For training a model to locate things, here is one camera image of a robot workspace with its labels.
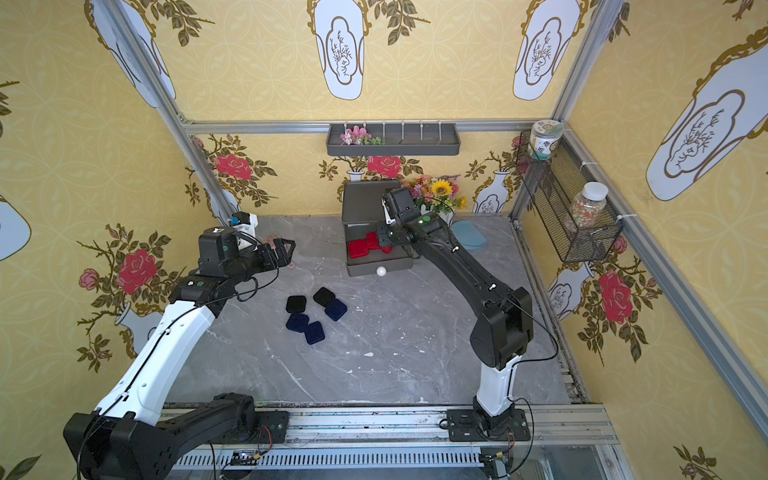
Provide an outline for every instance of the glass jar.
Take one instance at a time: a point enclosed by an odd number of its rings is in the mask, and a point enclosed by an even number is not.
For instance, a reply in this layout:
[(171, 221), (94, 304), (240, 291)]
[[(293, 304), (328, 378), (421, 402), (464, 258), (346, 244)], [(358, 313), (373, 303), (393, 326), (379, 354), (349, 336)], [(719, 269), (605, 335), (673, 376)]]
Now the glass jar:
[(590, 228), (598, 222), (605, 208), (608, 187), (600, 182), (588, 182), (571, 203), (571, 216), (578, 228)]

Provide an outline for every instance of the gray marble floor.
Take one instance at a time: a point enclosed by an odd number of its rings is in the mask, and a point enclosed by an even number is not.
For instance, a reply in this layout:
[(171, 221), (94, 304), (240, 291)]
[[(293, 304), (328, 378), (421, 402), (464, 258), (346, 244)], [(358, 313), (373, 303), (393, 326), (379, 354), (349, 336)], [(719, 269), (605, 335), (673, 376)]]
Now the gray marble floor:
[[(512, 288), (530, 289), (506, 217), (472, 217), (488, 239), (473, 254)], [(245, 303), (231, 300), (194, 347), (168, 402), (206, 402), (222, 392), (257, 402), (466, 404), (479, 385), (480, 361), (469, 345), (475, 323), (458, 290), (429, 261), (383, 277), (346, 273), (338, 217), (260, 217), (257, 236), (295, 240), (294, 267)], [(269, 281), (274, 273), (262, 273)], [(349, 307), (333, 322), (312, 295), (325, 286)], [(306, 344), (285, 327), (289, 295), (307, 296), (310, 321), (326, 339)], [(535, 325), (528, 358), (551, 355)], [(556, 360), (520, 365), (515, 396), (569, 403)]]

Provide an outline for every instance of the blue mat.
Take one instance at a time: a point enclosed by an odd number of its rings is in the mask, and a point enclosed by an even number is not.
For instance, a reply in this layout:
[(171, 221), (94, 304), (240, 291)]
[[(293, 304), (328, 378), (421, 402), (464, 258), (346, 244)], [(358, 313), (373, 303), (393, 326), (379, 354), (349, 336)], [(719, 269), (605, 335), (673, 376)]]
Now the blue mat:
[(488, 242), (480, 230), (468, 220), (454, 223), (451, 226), (451, 231), (456, 235), (458, 242), (467, 250), (477, 250)]

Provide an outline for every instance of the metal mesh basket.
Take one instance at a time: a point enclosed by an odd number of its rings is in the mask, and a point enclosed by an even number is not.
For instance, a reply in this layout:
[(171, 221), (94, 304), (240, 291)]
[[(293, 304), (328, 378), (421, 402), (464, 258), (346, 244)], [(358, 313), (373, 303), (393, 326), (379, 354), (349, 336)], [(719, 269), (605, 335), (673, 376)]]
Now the metal mesh basket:
[(515, 159), (523, 184), (531, 195), (541, 221), (563, 263), (603, 260), (623, 228), (616, 210), (609, 202), (593, 227), (579, 227), (571, 215), (571, 202), (587, 182), (594, 178), (583, 168), (565, 143), (557, 147), (549, 160), (528, 156), (530, 132), (521, 134)]

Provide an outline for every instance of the plastic jar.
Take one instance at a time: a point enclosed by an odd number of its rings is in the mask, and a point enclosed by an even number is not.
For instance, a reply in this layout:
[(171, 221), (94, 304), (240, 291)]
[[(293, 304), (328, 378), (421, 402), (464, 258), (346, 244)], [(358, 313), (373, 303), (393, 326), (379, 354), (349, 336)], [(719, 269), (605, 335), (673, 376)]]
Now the plastic jar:
[(576, 227), (594, 227), (598, 222), (600, 212), (605, 208), (608, 187), (600, 182), (588, 182), (581, 192), (577, 193), (571, 204), (571, 216)]
[(557, 120), (539, 120), (531, 127), (531, 140), (528, 142), (528, 155), (537, 160), (549, 160), (552, 152), (560, 144), (563, 136), (563, 124)]

